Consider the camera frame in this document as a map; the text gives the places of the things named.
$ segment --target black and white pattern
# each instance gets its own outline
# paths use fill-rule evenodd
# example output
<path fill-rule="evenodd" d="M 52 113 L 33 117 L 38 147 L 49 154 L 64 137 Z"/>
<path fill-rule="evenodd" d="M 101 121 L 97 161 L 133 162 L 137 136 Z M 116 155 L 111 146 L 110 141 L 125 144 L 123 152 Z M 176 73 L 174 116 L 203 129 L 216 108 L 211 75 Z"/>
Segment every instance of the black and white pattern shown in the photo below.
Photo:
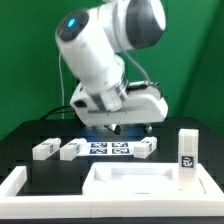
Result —
<path fill-rule="evenodd" d="M 122 149 L 115 148 L 115 149 L 112 149 L 112 153 L 113 154 L 129 154 L 130 151 L 129 151 L 129 148 L 122 148 Z"/>
<path fill-rule="evenodd" d="M 181 156 L 181 167 L 195 169 L 194 156 Z"/>
<path fill-rule="evenodd" d="M 106 147 L 107 147 L 107 143 L 104 143 L 104 142 L 91 143 L 91 148 L 106 148 Z"/>
<path fill-rule="evenodd" d="M 107 154 L 107 149 L 90 149 L 89 154 Z"/>
<path fill-rule="evenodd" d="M 112 142 L 112 147 L 128 147 L 128 143 L 127 142 Z"/>
<path fill-rule="evenodd" d="M 77 145 L 76 142 L 70 142 L 68 145 Z"/>

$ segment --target white block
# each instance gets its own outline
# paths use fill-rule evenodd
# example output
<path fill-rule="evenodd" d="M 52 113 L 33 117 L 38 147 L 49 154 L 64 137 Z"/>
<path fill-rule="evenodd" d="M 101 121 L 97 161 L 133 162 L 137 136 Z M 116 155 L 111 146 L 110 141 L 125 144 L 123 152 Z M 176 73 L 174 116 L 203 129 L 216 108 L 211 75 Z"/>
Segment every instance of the white block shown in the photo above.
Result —
<path fill-rule="evenodd" d="M 157 146 L 157 139 L 155 137 L 146 137 L 141 142 L 134 145 L 134 157 L 145 159 L 148 157 Z"/>
<path fill-rule="evenodd" d="M 16 196 L 27 180 L 26 167 L 17 166 L 0 185 L 0 197 Z"/>
<path fill-rule="evenodd" d="M 87 143 L 86 139 L 74 139 L 60 149 L 60 160 L 72 161 L 79 153 L 79 145 Z"/>
<path fill-rule="evenodd" d="M 180 130 L 178 155 L 179 190 L 197 191 L 197 186 L 200 185 L 196 170 L 198 163 L 198 130 Z"/>
<path fill-rule="evenodd" d="M 33 148 L 33 160 L 46 160 L 60 148 L 61 139 L 49 138 Z"/>

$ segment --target green backdrop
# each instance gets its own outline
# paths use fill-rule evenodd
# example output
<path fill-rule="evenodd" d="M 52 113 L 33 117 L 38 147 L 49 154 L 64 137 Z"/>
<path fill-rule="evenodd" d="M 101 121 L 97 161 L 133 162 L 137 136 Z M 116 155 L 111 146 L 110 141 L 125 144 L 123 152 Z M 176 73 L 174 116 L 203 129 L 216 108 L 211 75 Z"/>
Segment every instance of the green backdrop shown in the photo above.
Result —
<path fill-rule="evenodd" d="M 154 47 L 132 53 L 159 81 L 169 116 L 190 116 L 224 136 L 224 1 L 163 0 L 167 30 Z M 0 139 L 20 123 L 61 105 L 55 29 L 69 12 L 100 0 L 0 1 Z M 75 79 L 62 64 L 66 103 Z M 129 80 L 139 73 L 127 62 Z"/>

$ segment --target white rectangular block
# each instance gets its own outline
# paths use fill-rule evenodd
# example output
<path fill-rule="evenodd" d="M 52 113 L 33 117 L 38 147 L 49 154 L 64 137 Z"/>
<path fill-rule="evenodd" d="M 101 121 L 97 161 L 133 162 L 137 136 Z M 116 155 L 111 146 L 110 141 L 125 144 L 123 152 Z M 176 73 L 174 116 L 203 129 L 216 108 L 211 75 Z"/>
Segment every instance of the white rectangular block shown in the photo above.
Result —
<path fill-rule="evenodd" d="M 198 163 L 198 130 L 181 129 L 178 145 L 178 183 L 181 191 L 197 191 L 199 180 L 196 166 Z"/>
<path fill-rule="evenodd" d="M 155 137 L 146 137 L 134 145 L 134 157 L 145 159 L 148 157 L 157 146 L 157 139 Z"/>
<path fill-rule="evenodd" d="M 49 138 L 33 148 L 33 160 L 46 160 L 60 148 L 59 138 Z"/>
<path fill-rule="evenodd" d="M 74 139 L 60 149 L 60 160 L 72 161 L 79 153 L 79 145 L 87 143 L 86 139 Z"/>

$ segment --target black logo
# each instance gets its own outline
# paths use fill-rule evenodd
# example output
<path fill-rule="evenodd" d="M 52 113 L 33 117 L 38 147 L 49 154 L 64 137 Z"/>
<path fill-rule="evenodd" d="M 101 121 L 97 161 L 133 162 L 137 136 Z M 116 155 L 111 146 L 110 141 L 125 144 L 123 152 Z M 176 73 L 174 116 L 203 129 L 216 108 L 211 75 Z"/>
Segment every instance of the black logo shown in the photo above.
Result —
<path fill-rule="evenodd" d="M 194 157 L 193 156 L 181 156 L 181 166 L 183 168 L 195 168 L 194 167 Z"/>

